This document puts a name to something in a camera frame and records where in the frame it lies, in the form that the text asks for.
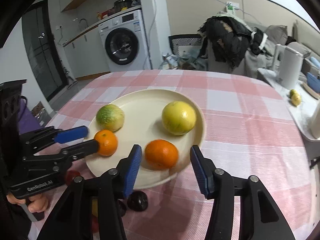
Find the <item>side table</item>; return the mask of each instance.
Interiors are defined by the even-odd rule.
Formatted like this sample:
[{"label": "side table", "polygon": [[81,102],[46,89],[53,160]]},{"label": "side table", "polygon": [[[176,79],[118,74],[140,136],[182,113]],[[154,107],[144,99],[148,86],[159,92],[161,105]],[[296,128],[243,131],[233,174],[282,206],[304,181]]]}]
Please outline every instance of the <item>side table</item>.
[{"label": "side table", "polygon": [[293,120],[299,128],[308,159],[311,161],[310,168],[313,168],[320,162],[320,139],[316,139],[311,134],[308,124],[314,111],[316,110],[319,100],[313,98],[301,86],[302,81],[298,81],[295,90],[301,95],[302,102],[298,107],[291,104],[289,99],[289,90],[281,86],[276,81],[276,72],[268,69],[259,68],[257,79],[264,81],[273,87],[284,99]]}]

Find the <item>faucet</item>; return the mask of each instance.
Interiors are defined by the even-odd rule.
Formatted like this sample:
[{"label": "faucet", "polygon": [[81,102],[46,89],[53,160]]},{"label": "faucet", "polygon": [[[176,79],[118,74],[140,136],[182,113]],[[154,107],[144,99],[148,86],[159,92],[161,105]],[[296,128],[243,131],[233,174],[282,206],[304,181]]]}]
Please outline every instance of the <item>faucet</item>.
[{"label": "faucet", "polygon": [[86,24],[87,24],[87,28],[89,27],[89,25],[88,25],[88,22],[87,22],[87,20],[85,19],[85,18],[82,18],[80,21],[79,21],[79,29],[80,29],[80,23],[81,23],[81,21],[82,20],[85,20],[85,22],[86,22]]}]

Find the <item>blue gripper pad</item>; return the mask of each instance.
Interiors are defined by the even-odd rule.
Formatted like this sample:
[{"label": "blue gripper pad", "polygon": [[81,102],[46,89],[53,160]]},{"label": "blue gripper pad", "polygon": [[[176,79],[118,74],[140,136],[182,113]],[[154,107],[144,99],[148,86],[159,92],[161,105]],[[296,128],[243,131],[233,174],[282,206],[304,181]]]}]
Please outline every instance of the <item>blue gripper pad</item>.
[{"label": "blue gripper pad", "polygon": [[89,130],[86,126],[79,126],[69,130],[61,131],[54,138],[55,143],[66,143],[77,139],[84,138],[88,135]]},{"label": "blue gripper pad", "polygon": [[133,186],[137,178],[140,163],[142,159],[142,149],[140,145],[135,144],[127,158],[120,160],[117,169],[120,170],[124,187],[122,194],[124,198],[129,197],[133,191]]},{"label": "blue gripper pad", "polygon": [[211,160],[203,157],[197,145],[193,145],[190,149],[190,160],[201,194],[206,199],[211,199],[214,192],[214,181],[212,170],[207,165],[207,162]]}]

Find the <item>dark fruit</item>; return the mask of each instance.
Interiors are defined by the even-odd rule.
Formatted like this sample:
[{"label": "dark fruit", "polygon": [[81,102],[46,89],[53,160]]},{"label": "dark fruit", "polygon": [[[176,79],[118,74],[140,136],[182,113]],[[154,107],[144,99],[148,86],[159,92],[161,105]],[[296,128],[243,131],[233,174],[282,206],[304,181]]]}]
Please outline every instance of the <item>dark fruit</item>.
[{"label": "dark fruit", "polygon": [[74,171],[74,170],[67,171],[67,173],[64,177],[64,181],[69,186],[71,184],[71,182],[73,181],[73,179],[77,176],[81,176],[79,171]]},{"label": "dark fruit", "polygon": [[125,206],[125,204],[120,201],[118,199],[118,205],[119,205],[119,211],[120,211],[120,215],[123,217],[125,215],[125,213],[127,212],[127,207]]},{"label": "dark fruit", "polygon": [[145,211],[148,208],[147,194],[142,191],[133,192],[128,198],[127,205],[134,211]]},{"label": "dark fruit", "polygon": [[94,215],[91,216],[91,229],[92,233],[97,233],[99,231],[99,222],[98,218]]}]

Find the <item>yellow citrus fruit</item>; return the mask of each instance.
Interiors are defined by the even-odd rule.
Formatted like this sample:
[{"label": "yellow citrus fruit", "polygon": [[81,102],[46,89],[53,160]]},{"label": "yellow citrus fruit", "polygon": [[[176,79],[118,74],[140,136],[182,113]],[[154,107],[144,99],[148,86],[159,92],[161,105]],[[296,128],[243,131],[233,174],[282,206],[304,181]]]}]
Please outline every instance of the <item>yellow citrus fruit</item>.
[{"label": "yellow citrus fruit", "polygon": [[300,103],[301,103],[301,96],[300,96],[298,93],[293,94],[292,97],[291,97],[291,102],[292,102],[295,106],[300,105]]},{"label": "yellow citrus fruit", "polygon": [[291,98],[294,94],[298,94],[297,90],[291,89],[291,90],[290,90],[290,98]]},{"label": "yellow citrus fruit", "polygon": [[196,111],[186,102],[173,101],[162,111],[162,124],[169,133],[183,135],[196,125]]}]

